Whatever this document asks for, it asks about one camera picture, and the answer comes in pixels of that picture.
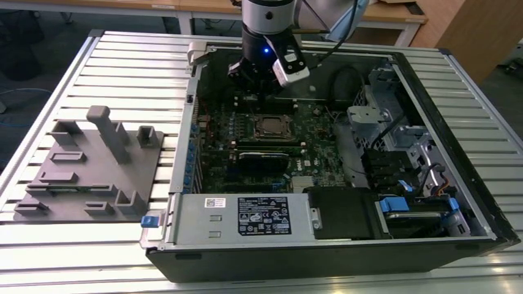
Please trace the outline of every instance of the floor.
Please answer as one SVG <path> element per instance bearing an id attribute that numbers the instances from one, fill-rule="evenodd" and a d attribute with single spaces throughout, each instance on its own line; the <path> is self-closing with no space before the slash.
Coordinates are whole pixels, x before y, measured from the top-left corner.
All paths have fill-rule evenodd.
<path id="1" fill-rule="evenodd" d="M 160 17 L 134 17 L 116 15 L 94 15 L 74 13 L 73 23 L 65 24 L 58 13 L 41 12 L 38 23 L 45 33 L 45 40 L 32 46 L 41 63 L 42 73 L 29 81 L 14 82 L 0 73 L 0 93 L 4 89 L 42 88 L 52 91 L 57 85 L 66 67 L 73 60 L 77 50 L 88 36 L 90 29 L 110 31 L 134 31 L 165 33 L 177 32 L 177 21 L 164 20 Z M 201 20 L 195 20 L 197 34 L 213 36 L 240 36 L 239 21 L 223 20 L 212 23 L 212 29 L 205 29 Z M 496 69 L 480 88 L 499 109 L 519 136 L 523 137 L 523 80 L 511 77 Z M 0 171 L 24 138 L 28 127 L 34 120 L 48 95 L 44 92 L 13 92 L 0 96 L 1 102 L 8 106 L 0 114 L 0 123 L 21 125 L 8 127 L 0 125 Z"/>

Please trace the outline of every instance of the slotted metal surface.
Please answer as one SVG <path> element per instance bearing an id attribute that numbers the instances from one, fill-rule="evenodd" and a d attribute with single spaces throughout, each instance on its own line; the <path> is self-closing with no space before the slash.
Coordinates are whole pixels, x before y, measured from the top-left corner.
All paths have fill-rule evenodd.
<path id="1" fill-rule="evenodd" d="M 152 124 L 165 132 L 149 209 L 165 208 L 188 82 L 185 52 L 193 39 L 237 42 L 232 38 L 129 32 L 105 32 L 101 38 L 89 38 L 54 92 L 56 101 L 49 100 L 41 129 L 32 127 L 33 140 L 24 141 L 28 146 L 0 178 L 0 184 L 6 184 L 0 198 L 0 221 L 12 220 L 16 202 L 24 197 L 25 185 L 53 144 L 45 135 L 53 120 L 78 119 L 82 128 L 93 128 L 84 119 L 90 105 L 109 106 L 110 118 L 122 121 L 128 130 Z M 311 48 L 328 46 L 305 43 Z M 368 45 L 347 48 L 403 52 L 505 216 L 521 233 L 521 142 L 475 85 L 456 70 L 459 65 L 432 49 Z M 144 256 L 138 246 L 141 233 L 138 224 L 6 223 L 0 226 L 0 292 L 519 293 L 523 288 L 520 244 L 497 254 L 459 260 L 429 273 L 173 284 Z M 148 238 L 159 239 L 159 230 L 151 230 Z"/>

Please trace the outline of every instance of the blue tab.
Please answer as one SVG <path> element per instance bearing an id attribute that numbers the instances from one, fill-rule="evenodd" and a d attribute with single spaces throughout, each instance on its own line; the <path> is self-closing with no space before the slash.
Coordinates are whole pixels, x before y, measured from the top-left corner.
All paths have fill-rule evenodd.
<path id="1" fill-rule="evenodd" d="M 448 204 L 449 204 L 449 208 L 452 209 L 452 211 L 459 210 L 459 203 L 455 198 L 448 199 Z"/>
<path id="2" fill-rule="evenodd" d="M 380 202 L 379 206 L 384 213 L 396 211 L 409 211 L 407 200 L 404 197 L 385 197 Z"/>
<path id="3" fill-rule="evenodd" d="M 140 225 L 142 228 L 157 228 L 160 226 L 160 218 L 157 216 L 142 216 Z"/>
<path id="4" fill-rule="evenodd" d="M 388 212 L 389 212 L 391 209 L 389 209 L 389 206 L 388 206 L 385 200 L 381 200 L 381 201 L 379 202 L 379 206 L 381 207 L 381 212 L 384 212 L 384 213 L 388 213 Z"/>
<path id="5" fill-rule="evenodd" d="M 403 179 L 399 180 L 397 182 L 400 182 L 400 184 L 405 188 L 407 192 L 412 192 L 413 191 L 412 187 L 409 186 L 409 184 L 407 184 L 407 182 Z"/>

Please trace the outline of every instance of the wire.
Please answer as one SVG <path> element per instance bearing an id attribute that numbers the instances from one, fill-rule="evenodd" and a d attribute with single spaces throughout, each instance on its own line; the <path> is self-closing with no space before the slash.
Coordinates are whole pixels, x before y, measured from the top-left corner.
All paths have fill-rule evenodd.
<path id="1" fill-rule="evenodd" d="M 203 18 L 200 18 L 199 20 L 201 20 L 203 21 L 203 23 L 205 23 L 207 24 L 207 22 L 208 23 L 220 23 L 223 20 L 216 20 L 216 21 L 212 21 L 212 20 L 204 20 Z"/>
<path id="2" fill-rule="evenodd" d="M 361 171 L 359 171 L 359 170 L 355 170 L 352 167 L 349 167 L 348 164 L 344 164 L 344 162 L 343 162 L 343 166 L 347 167 L 352 172 L 360 173 L 361 175 L 367 175 L 364 172 L 361 172 Z"/>
<path id="3" fill-rule="evenodd" d="M 16 91 L 38 91 L 38 92 L 45 92 L 45 93 L 48 93 L 48 94 L 52 94 L 52 92 L 50 92 L 49 90 L 45 90 L 45 89 L 38 89 L 38 88 L 20 88 L 20 89 L 13 89 L 13 90 L 6 90 L 6 91 L 4 91 L 4 92 L 0 92 L 0 95 L 4 95 L 4 94 L 10 93 L 10 92 L 16 92 Z"/>
<path id="4" fill-rule="evenodd" d="M 309 68 L 309 70 L 313 70 L 313 69 L 316 69 L 320 66 L 323 60 L 325 60 L 327 57 L 331 56 L 333 52 L 336 52 L 336 50 L 340 48 L 344 40 L 348 38 L 348 36 L 351 34 L 351 31 L 352 31 L 352 24 L 353 24 L 353 18 L 355 18 L 355 15 L 356 15 L 356 9 L 357 9 L 357 0 L 353 0 L 353 2 L 352 2 L 352 13 L 351 13 L 349 23 L 347 25 L 347 31 L 344 32 L 344 34 L 341 36 L 341 39 L 339 40 L 336 46 L 333 46 L 332 49 L 319 58 L 316 65 L 312 66 Z"/>
<path id="5" fill-rule="evenodd" d="M 231 23 L 231 26 L 228 27 L 228 29 L 225 30 L 225 32 L 221 32 L 221 33 L 220 33 L 220 36 L 223 36 L 223 34 L 228 33 L 228 32 L 232 30 L 232 27 L 235 26 L 236 21 L 237 21 L 237 20 L 235 20 L 235 21 Z"/>
<path id="6" fill-rule="evenodd" d="M 303 4 L 307 6 L 307 8 L 309 9 L 313 17 L 316 18 L 316 20 L 321 23 L 321 26 L 324 27 L 324 29 L 327 30 L 325 34 L 329 33 L 329 28 L 324 22 L 324 20 L 321 19 L 321 17 L 319 17 L 316 11 L 312 9 L 311 4 L 307 2 L 307 0 L 301 0 Z"/>
<path id="7" fill-rule="evenodd" d="M 405 117 L 405 114 L 403 113 L 399 117 L 396 117 L 391 124 L 387 126 L 387 128 L 384 128 L 384 130 L 381 131 L 381 133 L 377 135 L 377 137 L 375 138 L 375 140 L 372 141 L 372 144 L 369 145 L 369 148 L 372 149 L 375 147 L 375 144 L 377 144 L 379 140 L 388 134 L 388 132 L 391 131 L 391 129 L 393 129 L 393 127 L 400 123 L 401 119 Z"/>
<path id="8" fill-rule="evenodd" d="M 352 72 L 355 72 L 357 74 L 359 77 L 359 81 L 361 83 L 361 89 L 360 91 L 364 91 L 365 88 L 365 78 L 363 77 L 360 71 L 351 65 L 351 64 L 344 64 L 341 67 L 339 67 L 328 76 L 328 81 L 327 81 L 327 85 L 328 85 L 328 94 L 327 94 L 327 100 L 329 102 L 333 102 L 336 100 L 335 98 L 335 84 L 336 84 L 336 80 L 339 75 L 345 71 L 349 70 Z"/>
<path id="9" fill-rule="evenodd" d="M 328 110 L 328 107 L 325 106 L 325 110 L 327 110 L 327 113 L 328 113 L 328 116 L 329 116 L 329 118 L 332 118 L 333 119 L 333 121 L 336 122 L 336 119 L 335 119 L 335 117 L 332 116 L 332 113 L 329 112 L 329 110 Z"/>
<path id="10" fill-rule="evenodd" d="M 441 196 L 444 189 L 449 186 L 449 181 L 448 178 L 443 175 L 443 173 L 440 173 L 440 177 L 444 180 L 441 186 L 437 188 L 437 190 L 435 191 L 436 196 Z"/>
<path id="11" fill-rule="evenodd" d="M 416 189 L 416 191 L 415 191 L 415 197 L 419 197 L 419 196 L 421 195 L 421 193 L 423 193 L 423 186 L 425 185 L 425 182 L 427 182 L 427 179 L 428 179 L 428 175 L 429 175 L 429 173 L 431 173 L 431 170 L 432 170 L 436 166 L 439 166 L 439 165 L 441 165 L 439 162 L 433 162 L 433 163 L 428 166 L 428 169 L 424 171 L 424 175 L 423 175 L 421 180 L 420 180 L 420 182 L 419 182 L 419 187 L 417 187 L 417 189 Z"/>
<path id="12" fill-rule="evenodd" d="M 0 126 L 4 127 L 28 127 L 30 124 L 5 124 L 4 122 L 0 122 Z"/>
<path id="13" fill-rule="evenodd" d="M 345 166 L 347 166 L 347 168 L 348 168 L 352 172 L 360 173 L 361 175 L 367 175 L 364 172 L 355 170 L 355 169 L 351 168 L 348 165 L 345 165 Z"/>

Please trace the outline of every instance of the gray plastic base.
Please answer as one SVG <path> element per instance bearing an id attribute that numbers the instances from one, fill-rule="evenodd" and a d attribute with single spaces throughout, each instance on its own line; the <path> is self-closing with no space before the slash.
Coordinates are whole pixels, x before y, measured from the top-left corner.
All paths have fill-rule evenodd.
<path id="1" fill-rule="evenodd" d="M 138 142 L 138 131 L 126 132 L 128 139 L 122 141 L 129 160 L 117 164 L 97 130 L 70 132 L 69 127 L 76 123 L 57 123 L 57 127 L 64 128 L 64 125 L 73 142 L 54 143 L 37 177 L 28 185 L 29 195 L 16 206 L 14 220 L 38 223 L 140 221 L 147 212 L 164 133 L 144 127 L 148 134 L 155 132 L 157 139 L 155 146 L 144 146 Z M 118 135 L 125 131 L 122 128 L 118 131 L 120 127 L 117 124 Z"/>

